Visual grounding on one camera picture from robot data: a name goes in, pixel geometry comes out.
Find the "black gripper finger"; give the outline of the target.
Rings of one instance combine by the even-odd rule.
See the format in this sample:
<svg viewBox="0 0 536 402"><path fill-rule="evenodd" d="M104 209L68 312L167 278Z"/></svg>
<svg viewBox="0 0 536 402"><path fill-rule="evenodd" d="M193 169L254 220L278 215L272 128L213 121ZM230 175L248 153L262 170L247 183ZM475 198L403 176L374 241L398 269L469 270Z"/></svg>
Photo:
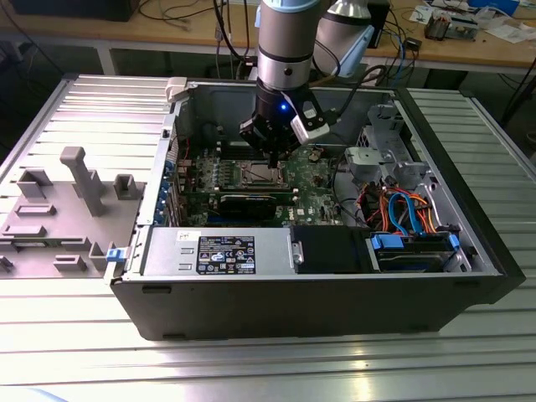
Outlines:
<svg viewBox="0 0 536 402"><path fill-rule="evenodd" d="M275 128L275 164L285 161L300 146L295 132L289 124L276 124Z"/></svg>
<svg viewBox="0 0 536 402"><path fill-rule="evenodd" d="M269 168L277 167L276 138L271 124L262 116L252 116L239 125L240 136L257 152L261 152Z"/></svg>

